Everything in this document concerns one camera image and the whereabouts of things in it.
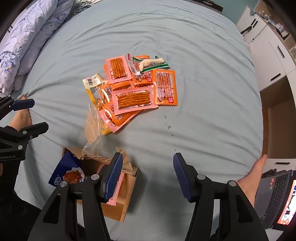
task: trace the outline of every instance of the wall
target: wall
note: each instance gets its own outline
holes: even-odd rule
[[[244,11],[245,7],[249,5],[251,8],[255,8],[258,0],[212,0],[216,4],[223,7],[222,15],[229,18],[235,24],[237,23],[240,15]]]

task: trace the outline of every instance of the spicy gluten strip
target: spicy gluten strip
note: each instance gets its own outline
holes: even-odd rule
[[[110,63],[115,79],[126,77],[126,71],[124,69],[122,58],[111,59]]]
[[[149,92],[138,92],[118,96],[118,108],[122,109],[129,106],[150,103]]]

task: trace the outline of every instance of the clear plastic wrapper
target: clear plastic wrapper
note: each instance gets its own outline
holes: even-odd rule
[[[98,117],[98,111],[89,105],[84,127],[87,144],[82,149],[82,152],[93,157],[99,157],[99,150],[103,148]]]

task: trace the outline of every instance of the black handle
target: black handle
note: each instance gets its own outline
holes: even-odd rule
[[[250,32],[252,29],[252,26],[247,27],[245,30],[241,31],[241,34],[243,35],[245,32]]]
[[[258,21],[256,21],[256,23],[254,24],[253,28],[256,26],[257,23],[258,23]]]
[[[281,53],[281,55],[283,56],[283,58],[285,57],[285,55],[283,54],[283,52],[282,52],[282,50],[280,49],[280,47],[278,46],[278,49],[279,49],[279,51],[280,51],[280,53]]]
[[[290,163],[289,162],[276,162],[276,164],[278,164],[278,165],[289,165]]]
[[[279,77],[281,74],[277,74],[275,77],[273,77],[272,79],[270,79],[270,82],[275,80],[277,77]]]
[[[207,5],[213,5],[212,3],[214,3],[214,2],[209,3],[209,2],[204,1],[204,3],[207,4]]]

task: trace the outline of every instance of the pillow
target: pillow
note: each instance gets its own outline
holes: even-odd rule
[[[85,9],[91,7],[92,4],[95,4],[100,1],[102,0],[74,0],[72,9],[68,17],[66,17],[65,21],[68,21],[71,17],[75,16],[77,13],[84,11]]]
[[[74,0],[58,0],[57,8],[36,34],[36,37],[33,39],[27,52],[20,61],[20,67],[17,71],[17,75],[23,75],[30,72],[46,41],[53,35],[53,33],[68,16],[71,7],[73,6],[73,2]],[[19,83],[15,84],[14,89],[19,90],[20,86],[21,85]]]
[[[30,43],[57,7],[57,0],[38,0],[17,21],[0,52],[0,91],[9,95]]]

